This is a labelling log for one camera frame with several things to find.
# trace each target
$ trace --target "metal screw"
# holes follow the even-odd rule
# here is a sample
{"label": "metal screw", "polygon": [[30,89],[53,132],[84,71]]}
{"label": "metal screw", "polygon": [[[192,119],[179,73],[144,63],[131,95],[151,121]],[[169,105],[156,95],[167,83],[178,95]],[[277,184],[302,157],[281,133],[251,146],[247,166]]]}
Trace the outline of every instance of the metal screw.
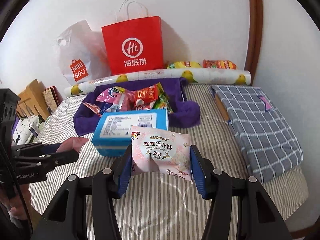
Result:
{"label": "metal screw", "polygon": [[76,176],[74,174],[71,174],[71,175],[68,176],[68,180],[69,181],[73,181],[75,179],[76,179]]}
{"label": "metal screw", "polygon": [[222,170],[220,170],[220,169],[214,169],[214,170],[213,170],[213,173],[216,174],[216,175],[221,175],[221,174],[222,174]]}
{"label": "metal screw", "polygon": [[257,178],[254,177],[254,176],[250,176],[250,177],[249,177],[249,181],[250,181],[250,182],[257,182]]}
{"label": "metal screw", "polygon": [[110,168],[104,168],[103,170],[102,170],[102,173],[103,174],[110,174],[111,173],[111,169]]}

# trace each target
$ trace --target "blue box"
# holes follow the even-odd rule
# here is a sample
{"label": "blue box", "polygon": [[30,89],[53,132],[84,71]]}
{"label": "blue box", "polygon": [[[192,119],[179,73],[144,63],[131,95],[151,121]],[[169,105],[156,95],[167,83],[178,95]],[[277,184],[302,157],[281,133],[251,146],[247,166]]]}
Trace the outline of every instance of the blue box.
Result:
{"label": "blue box", "polygon": [[120,157],[131,144],[131,125],[169,129],[167,109],[104,113],[92,143],[103,156]]}

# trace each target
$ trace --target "folded gray plaid fabric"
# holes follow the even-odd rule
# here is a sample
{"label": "folded gray plaid fabric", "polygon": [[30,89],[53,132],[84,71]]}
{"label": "folded gray plaid fabric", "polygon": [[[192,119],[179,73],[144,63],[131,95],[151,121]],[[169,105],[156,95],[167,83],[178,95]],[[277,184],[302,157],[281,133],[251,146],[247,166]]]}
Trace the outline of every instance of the folded gray plaid fabric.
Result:
{"label": "folded gray plaid fabric", "polygon": [[248,173],[274,179],[303,160],[302,149],[282,114],[257,87],[213,85],[225,106]]}

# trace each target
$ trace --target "snowflake crisp packet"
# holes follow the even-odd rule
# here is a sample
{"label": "snowflake crisp packet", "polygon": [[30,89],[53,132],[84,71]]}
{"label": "snowflake crisp packet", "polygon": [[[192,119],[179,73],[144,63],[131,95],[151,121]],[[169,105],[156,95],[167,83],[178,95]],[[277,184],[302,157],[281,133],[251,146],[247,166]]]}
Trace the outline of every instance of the snowflake crisp packet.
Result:
{"label": "snowflake crisp packet", "polygon": [[191,179],[190,135],[131,126],[131,175],[155,171]]}

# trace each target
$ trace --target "striped mattress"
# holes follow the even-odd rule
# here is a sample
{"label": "striped mattress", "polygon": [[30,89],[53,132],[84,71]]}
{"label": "striped mattress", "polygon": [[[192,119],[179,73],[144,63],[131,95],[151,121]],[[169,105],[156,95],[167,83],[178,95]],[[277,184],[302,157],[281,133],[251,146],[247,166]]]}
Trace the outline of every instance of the striped mattress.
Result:
{"label": "striped mattress", "polygon": [[[210,85],[191,84],[185,88],[189,100],[201,107],[201,124],[171,131],[190,134],[203,157],[227,174],[245,179],[247,170],[234,136],[221,116],[209,91]],[[73,115],[85,95],[66,98],[46,122],[37,141],[59,143],[77,136]],[[92,176],[111,166],[114,158],[101,156],[91,143],[93,134],[80,152],[76,163],[57,167],[48,179],[30,185],[32,206],[43,213],[63,181],[70,174],[80,178]],[[308,188],[300,166],[263,185],[284,220],[308,198]],[[195,184],[174,176],[155,172],[136,175],[130,179],[127,192],[114,200],[116,217],[122,239],[201,239],[211,201],[201,198]],[[229,239],[236,238],[237,200],[233,198]],[[87,198],[88,239],[94,239],[92,199]]]}

